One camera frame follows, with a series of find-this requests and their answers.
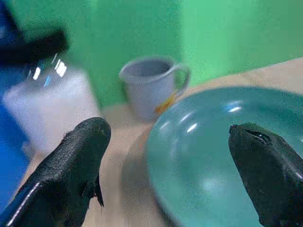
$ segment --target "blue object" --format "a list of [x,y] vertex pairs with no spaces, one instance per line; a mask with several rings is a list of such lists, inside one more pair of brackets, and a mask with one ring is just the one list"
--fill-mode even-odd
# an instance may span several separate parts
[[[15,38],[13,22],[9,21],[4,4],[0,1],[0,44],[12,44]],[[24,80],[23,66],[0,67],[0,213],[8,205],[25,173],[29,160],[22,151],[27,141],[2,104],[4,92],[12,85]]]
[[232,124],[256,123],[303,157],[303,96],[255,87],[205,91],[172,106],[147,142],[151,184],[185,227],[261,227],[228,147]]

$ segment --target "teal plate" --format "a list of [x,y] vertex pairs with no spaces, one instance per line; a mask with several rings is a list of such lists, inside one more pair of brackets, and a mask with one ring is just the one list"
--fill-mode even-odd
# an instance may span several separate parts
[[228,148],[232,124],[254,122],[303,157],[303,96],[230,87],[190,96],[154,125],[147,142],[157,199],[185,227],[261,227]]

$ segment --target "orange label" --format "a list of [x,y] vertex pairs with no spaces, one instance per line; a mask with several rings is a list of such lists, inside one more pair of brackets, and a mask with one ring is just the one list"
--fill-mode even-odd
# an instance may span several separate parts
[[166,99],[163,103],[161,103],[157,108],[155,109],[157,114],[162,114],[164,111],[166,111],[170,106],[172,106],[176,101],[176,93],[173,93],[168,99]]

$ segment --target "green wall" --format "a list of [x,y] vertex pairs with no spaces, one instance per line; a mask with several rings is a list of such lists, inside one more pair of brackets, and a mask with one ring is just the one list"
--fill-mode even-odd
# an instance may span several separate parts
[[67,58],[101,106],[125,101],[120,68],[142,55],[190,65],[191,85],[303,54],[301,0],[11,0],[23,28],[63,25]]

